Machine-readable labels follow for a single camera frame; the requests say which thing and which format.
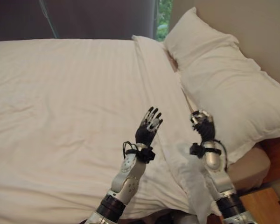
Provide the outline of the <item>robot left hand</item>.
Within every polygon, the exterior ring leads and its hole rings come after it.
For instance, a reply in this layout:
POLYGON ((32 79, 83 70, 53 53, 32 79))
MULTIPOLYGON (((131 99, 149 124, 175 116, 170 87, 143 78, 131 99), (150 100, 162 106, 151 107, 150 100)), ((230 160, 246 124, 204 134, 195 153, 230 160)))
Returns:
POLYGON ((141 143, 149 147, 154 140, 154 137, 161 126, 161 112, 158 108, 150 107, 144 115, 140 126, 135 134, 136 143, 141 143))

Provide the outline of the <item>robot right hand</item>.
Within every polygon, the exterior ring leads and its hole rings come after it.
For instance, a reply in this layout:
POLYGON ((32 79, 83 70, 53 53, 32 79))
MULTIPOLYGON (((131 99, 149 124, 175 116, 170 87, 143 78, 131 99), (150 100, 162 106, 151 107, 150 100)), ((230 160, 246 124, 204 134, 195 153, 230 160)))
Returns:
POLYGON ((205 110, 194 111, 190 116, 192 127, 196 130, 202 142, 211 141, 215 138, 215 125, 213 117, 205 110))

